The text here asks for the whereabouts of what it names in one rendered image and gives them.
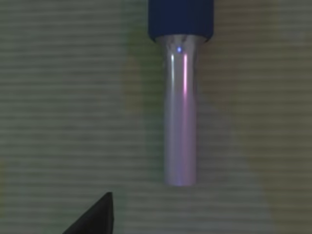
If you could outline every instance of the blue handle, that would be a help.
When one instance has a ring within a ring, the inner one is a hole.
[[[149,0],[149,35],[152,40],[175,34],[209,40],[214,33],[214,0]]]

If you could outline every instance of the striped surface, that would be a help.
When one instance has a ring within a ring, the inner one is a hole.
[[[312,232],[312,2],[216,0],[198,185],[162,171],[145,0],[0,1],[0,233],[62,233],[113,191],[117,234]]]

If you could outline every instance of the dark blue cap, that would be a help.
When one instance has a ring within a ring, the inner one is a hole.
[[[214,0],[149,0],[149,35],[187,34],[209,40],[214,33]]]

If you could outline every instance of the dark triangular shape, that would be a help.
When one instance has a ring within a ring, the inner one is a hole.
[[[63,234],[112,234],[113,225],[113,194],[107,193]]]

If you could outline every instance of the shiny metal cylinder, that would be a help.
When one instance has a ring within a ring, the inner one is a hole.
[[[165,53],[165,179],[169,185],[196,183],[197,47],[205,38],[171,35],[157,39]]]

